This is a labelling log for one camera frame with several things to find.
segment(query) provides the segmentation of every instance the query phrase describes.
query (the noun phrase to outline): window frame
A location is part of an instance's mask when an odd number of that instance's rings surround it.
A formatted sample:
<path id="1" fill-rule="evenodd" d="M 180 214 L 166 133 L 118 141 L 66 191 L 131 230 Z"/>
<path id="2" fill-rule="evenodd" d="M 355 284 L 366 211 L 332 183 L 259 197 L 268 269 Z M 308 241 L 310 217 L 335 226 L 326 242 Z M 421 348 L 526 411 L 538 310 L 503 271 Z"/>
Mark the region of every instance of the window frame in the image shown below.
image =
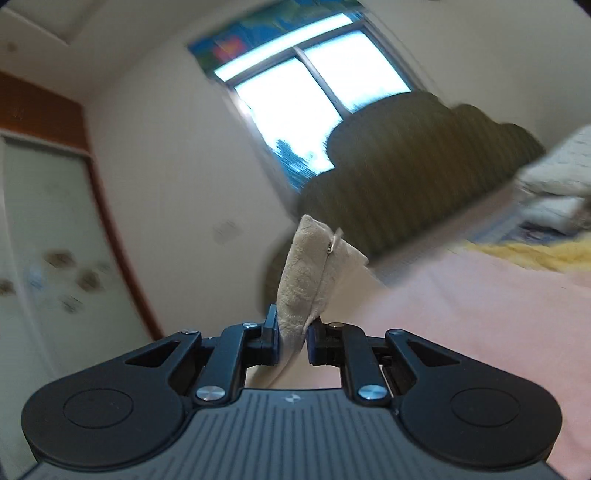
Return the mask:
<path id="1" fill-rule="evenodd" d="M 276 67 L 285 61 L 299 59 L 306 67 L 308 72 L 312 75 L 312 78 L 320 86 L 324 94 L 328 97 L 330 103 L 332 103 L 332 105 L 335 107 L 335 110 L 337 110 L 338 114 L 343 118 L 343 120 L 345 120 L 345 118 L 351 115 L 352 112 L 349 111 L 347 107 L 345 107 L 345 105 L 336 96 L 322 75 L 318 72 L 316 67 L 314 67 L 313 63 L 306 55 L 305 50 L 355 31 L 359 31 L 369 38 L 369 40 L 375 45 L 375 47 L 386 58 L 386 60 L 388 60 L 392 68 L 396 71 L 400 78 L 402 78 L 404 83 L 406 83 L 411 91 L 425 90 L 423 83 L 413 73 L 407 62 L 398 54 L 390 42 L 366 16 L 363 16 L 362 18 L 355 20 L 350 24 L 343 25 L 342 27 L 335 28 L 334 30 L 317 35 L 316 37 L 309 38 L 308 40 L 298 43 L 297 45 L 288 47 L 285 50 L 282 50 L 281 52 L 278 52 L 271 57 L 260 61 L 252 67 L 247 68 L 243 72 L 240 72 L 228 80 L 224 81 L 213 74 L 215 81 L 220 83 L 223 88 L 225 88 L 236 110 L 239 112 L 240 117 L 246 123 L 249 133 L 255 140 L 256 149 L 262 152 L 261 157 L 264 160 L 262 162 L 262 166 L 265 173 L 269 177 L 271 184 L 277 191 L 287 211 L 294 216 L 297 213 L 296 203 L 297 198 L 299 197 L 299 192 L 297 192 L 289 184 L 287 176 L 283 172 L 280 163 L 273 155 L 271 147 L 267 145 L 267 142 L 265 142 L 252 116 L 249 114 L 248 108 L 245 108 L 245 104 L 238 95 L 236 87 L 241 83 L 250 80 L 251 78 L 273 67 Z"/>

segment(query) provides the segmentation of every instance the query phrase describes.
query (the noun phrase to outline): curtain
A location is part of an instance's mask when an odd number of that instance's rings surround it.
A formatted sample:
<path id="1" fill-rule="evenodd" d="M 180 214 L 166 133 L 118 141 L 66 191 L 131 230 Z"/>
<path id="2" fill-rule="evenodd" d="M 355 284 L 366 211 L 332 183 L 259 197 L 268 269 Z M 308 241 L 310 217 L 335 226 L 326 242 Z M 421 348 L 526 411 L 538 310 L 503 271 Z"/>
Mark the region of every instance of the curtain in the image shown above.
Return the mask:
<path id="1" fill-rule="evenodd" d="M 188 45 L 206 74 L 225 63 L 323 18 L 362 10 L 357 0 L 282 0 Z"/>

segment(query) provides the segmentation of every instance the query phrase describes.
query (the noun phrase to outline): white pillow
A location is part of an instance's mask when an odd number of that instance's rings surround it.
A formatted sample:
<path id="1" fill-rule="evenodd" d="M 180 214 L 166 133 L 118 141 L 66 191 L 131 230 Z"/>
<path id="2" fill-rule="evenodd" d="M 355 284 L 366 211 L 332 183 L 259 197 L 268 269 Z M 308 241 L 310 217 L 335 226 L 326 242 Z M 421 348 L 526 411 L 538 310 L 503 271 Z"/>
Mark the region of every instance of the white pillow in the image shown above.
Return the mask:
<path id="1" fill-rule="evenodd" d="M 569 235 L 589 227 L 587 200 L 581 197 L 544 197 L 524 208 L 524 220 Z"/>
<path id="2" fill-rule="evenodd" d="M 534 194 L 591 197 L 591 125 L 575 132 L 541 160 L 522 168 L 516 183 Z"/>

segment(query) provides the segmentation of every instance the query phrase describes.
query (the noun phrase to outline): metal screw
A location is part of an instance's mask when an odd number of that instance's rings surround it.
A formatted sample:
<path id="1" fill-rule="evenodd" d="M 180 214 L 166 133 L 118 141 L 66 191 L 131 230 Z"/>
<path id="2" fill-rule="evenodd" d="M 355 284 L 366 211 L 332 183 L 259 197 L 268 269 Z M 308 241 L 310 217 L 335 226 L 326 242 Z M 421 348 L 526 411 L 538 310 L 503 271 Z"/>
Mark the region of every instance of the metal screw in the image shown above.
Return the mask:
<path id="1" fill-rule="evenodd" d="M 388 395 L 388 390 L 381 385 L 364 385 L 357 393 L 365 400 L 380 400 Z"/>
<path id="2" fill-rule="evenodd" d="M 195 396 L 204 401 L 219 400 L 226 394 L 226 391 L 222 387 L 216 385 L 208 385 L 207 387 L 201 387 L 195 392 Z"/>

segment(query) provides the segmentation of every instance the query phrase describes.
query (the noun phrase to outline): window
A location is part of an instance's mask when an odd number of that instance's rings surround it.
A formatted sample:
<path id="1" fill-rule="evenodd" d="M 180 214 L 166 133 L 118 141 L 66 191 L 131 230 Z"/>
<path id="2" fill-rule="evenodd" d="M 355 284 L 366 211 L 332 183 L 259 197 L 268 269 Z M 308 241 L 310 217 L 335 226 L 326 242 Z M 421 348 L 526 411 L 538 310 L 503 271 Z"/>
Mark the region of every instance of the window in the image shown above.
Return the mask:
<path id="1" fill-rule="evenodd" d="M 215 70 L 238 94 L 291 186 L 334 168 L 326 140 L 344 117 L 411 83 L 360 14 L 276 38 Z"/>

